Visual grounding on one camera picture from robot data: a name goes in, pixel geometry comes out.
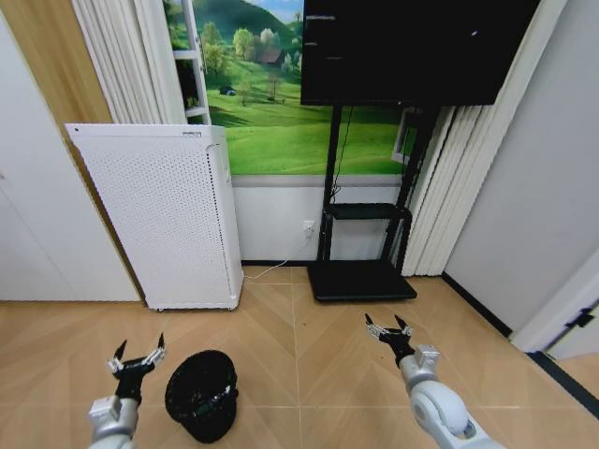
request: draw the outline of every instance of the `wall outlet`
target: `wall outlet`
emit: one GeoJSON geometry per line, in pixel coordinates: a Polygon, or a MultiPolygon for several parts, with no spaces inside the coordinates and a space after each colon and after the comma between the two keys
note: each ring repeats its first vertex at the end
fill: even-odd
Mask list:
{"type": "Polygon", "coordinates": [[[314,220],[304,220],[301,224],[301,228],[303,229],[306,239],[311,238],[314,233],[314,220]]]}

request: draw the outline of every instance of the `curtain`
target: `curtain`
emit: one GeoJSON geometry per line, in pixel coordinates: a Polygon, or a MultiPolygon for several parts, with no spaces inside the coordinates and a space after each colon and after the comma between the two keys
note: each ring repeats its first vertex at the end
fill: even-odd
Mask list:
{"type": "Polygon", "coordinates": [[[187,123],[162,0],[72,0],[116,123],[187,123]]]}
{"type": "Polygon", "coordinates": [[[492,106],[442,109],[412,201],[402,274],[443,272],[567,0],[542,0],[492,106]]]}

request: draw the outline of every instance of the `black tv stand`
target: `black tv stand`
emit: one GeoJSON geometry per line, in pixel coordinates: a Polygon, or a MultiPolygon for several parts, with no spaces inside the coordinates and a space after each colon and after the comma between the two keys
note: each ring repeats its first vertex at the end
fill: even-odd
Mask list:
{"type": "Polygon", "coordinates": [[[322,218],[318,234],[316,261],[308,266],[308,277],[314,297],[322,302],[372,302],[416,297],[416,291],[402,276],[403,259],[412,224],[407,201],[418,167],[431,139],[439,108],[425,108],[421,116],[416,142],[395,204],[391,203],[331,203],[335,160],[339,142],[342,106],[333,106],[330,121],[329,154],[325,176],[322,218]],[[330,245],[334,220],[388,220],[387,236],[381,257],[375,260],[330,260],[330,245]],[[400,247],[393,263],[393,246],[401,232],[400,247]]]}

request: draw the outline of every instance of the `door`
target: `door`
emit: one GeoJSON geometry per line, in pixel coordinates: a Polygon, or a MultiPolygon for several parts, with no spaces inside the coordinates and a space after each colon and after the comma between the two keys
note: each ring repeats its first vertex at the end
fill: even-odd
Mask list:
{"type": "Polygon", "coordinates": [[[561,360],[576,355],[599,353],[599,319],[596,318],[598,315],[599,306],[586,312],[584,321],[590,321],[583,327],[574,325],[547,350],[548,354],[561,360]]]}
{"type": "Polygon", "coordinates": [[[2,299],[139,300],[1,12],[0,55],[2,299]]]}
{"type": "Polygon", "coordinates": [[[0,300],[75,299],[63,276],[0,189],[0,300]]]}

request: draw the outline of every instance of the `black trash can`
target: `black trash can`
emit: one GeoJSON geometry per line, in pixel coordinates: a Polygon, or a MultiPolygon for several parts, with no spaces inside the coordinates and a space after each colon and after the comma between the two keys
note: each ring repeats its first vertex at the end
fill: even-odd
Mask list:
{"type": "Polygon", "coordinates": [[[168,381],[165,403],[172,419],[199,442],[215,442],[233,426],[237,373],[220,351],[188,357],[168,381]]]}

